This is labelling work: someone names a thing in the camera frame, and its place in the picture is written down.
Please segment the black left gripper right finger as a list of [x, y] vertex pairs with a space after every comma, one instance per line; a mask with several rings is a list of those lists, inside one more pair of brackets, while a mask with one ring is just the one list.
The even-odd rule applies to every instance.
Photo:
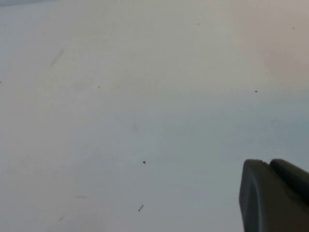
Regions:
[[309, 173], [283, 160], [273, 159], [271, 168], [299, 196], [309, 197]]

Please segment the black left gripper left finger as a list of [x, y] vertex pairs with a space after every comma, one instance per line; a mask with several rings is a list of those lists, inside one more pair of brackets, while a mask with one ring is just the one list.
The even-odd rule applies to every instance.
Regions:
[[307, 232], [309, 198], [294, 192], [261, 160], [244, 161], [239, 205], [246, 232]]

